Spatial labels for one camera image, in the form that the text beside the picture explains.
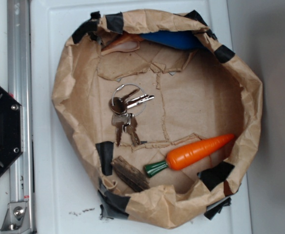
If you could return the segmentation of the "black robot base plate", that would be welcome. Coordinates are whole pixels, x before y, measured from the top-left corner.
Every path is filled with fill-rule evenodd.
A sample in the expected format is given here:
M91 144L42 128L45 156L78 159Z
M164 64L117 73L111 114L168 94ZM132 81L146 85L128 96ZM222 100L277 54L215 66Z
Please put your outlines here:
M21 153L21 105L0 86L0 177Z

